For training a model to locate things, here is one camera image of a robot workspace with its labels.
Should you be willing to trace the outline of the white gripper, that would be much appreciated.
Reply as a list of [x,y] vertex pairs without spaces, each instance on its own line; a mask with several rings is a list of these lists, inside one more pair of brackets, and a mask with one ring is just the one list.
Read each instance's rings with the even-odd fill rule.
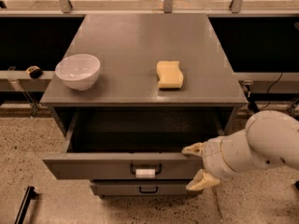
[[249,165],[249,146],[244,135],[219,136],[205,143],[195,143],[182,149],[184,155],[203,156],[205,169],[200,169],[186,186],[188,191],[199,191],[220,184],[244,172]]

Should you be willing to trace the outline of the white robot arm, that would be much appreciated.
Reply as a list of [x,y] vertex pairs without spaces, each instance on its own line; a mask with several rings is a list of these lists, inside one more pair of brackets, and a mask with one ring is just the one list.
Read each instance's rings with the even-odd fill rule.
[[265,110],[252,115],[243,130],[182,149],[202,158],[203,168],[186,186],[199,191],[252,170],[282,165],[299,169],[299,122],[284,113]]

